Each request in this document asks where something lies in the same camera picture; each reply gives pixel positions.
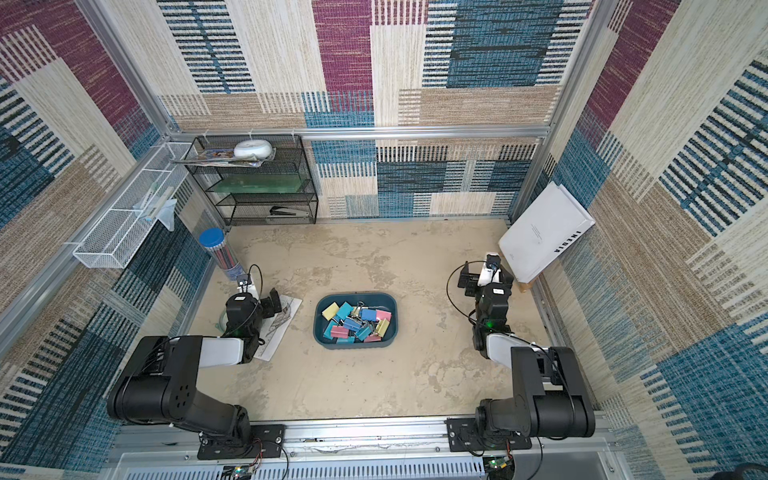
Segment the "yellow binder clip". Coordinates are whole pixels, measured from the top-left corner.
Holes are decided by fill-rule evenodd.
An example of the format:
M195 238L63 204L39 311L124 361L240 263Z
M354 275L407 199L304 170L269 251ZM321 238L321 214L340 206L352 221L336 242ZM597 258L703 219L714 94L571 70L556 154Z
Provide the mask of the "yellow binder clip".
M386 335L386 332L387 332L389 326L390 326L390 320L389 319L378 320L377 323L376 323L376 328L375 328L374 332L375 332L375 334L379 338L383 339L384 336Z
M336 302L333 302L321 312L321 315L325 320L332 322L337 319L339 310L340 306Z

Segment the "teal plastic storage box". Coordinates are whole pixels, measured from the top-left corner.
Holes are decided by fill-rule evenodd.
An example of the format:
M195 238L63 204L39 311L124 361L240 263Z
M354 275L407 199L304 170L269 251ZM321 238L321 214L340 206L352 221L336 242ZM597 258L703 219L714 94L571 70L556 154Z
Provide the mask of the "teal plastic storage box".
M397 302L383 292L328 295L317 303L312 333L331 350L384 348L398 333Z

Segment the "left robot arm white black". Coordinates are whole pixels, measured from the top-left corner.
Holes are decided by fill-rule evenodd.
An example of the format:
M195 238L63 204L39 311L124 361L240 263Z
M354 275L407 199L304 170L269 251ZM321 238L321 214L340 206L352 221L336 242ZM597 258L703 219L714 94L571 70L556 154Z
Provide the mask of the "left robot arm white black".
M251 444L247 410L199 391L198 373L251 362L265 344L264 321L281 311L276 289L263 299L238 292L226 301L226 329L218 337L143 337L108 395L108 415L135 425L172 424L210 444Z

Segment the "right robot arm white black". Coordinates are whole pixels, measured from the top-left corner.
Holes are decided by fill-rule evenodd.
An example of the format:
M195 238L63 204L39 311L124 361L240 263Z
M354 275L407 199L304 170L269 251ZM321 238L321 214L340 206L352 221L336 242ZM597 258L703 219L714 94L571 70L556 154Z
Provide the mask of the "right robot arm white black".
M587 438L596 430L596 417L579 362L568 347L543 347L512 332L507 324L514 277L496 255L479 264L478 273L466 261L451 274L464 295L474 300L470 312L460 311L472 327L474 349L487 360L508 368L512 396L484 399L475 410L478 441L502 440L528 448L532 437L554 441Z

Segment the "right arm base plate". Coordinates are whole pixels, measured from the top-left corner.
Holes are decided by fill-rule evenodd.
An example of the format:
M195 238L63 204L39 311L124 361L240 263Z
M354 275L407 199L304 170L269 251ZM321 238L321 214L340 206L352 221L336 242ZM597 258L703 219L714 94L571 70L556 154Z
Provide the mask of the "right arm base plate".
M532 448L529 437L517 432L488 432L479 427L475 419L449 417L445 421L451 452L480 454L496 450L528 450Z

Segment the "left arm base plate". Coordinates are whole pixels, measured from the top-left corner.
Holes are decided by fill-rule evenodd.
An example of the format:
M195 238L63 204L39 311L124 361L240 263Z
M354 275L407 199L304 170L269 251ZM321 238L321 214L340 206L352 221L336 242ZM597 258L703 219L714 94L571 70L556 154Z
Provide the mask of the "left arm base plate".
M279 458L286 424L252 424L245 439L200 434L198 460Z

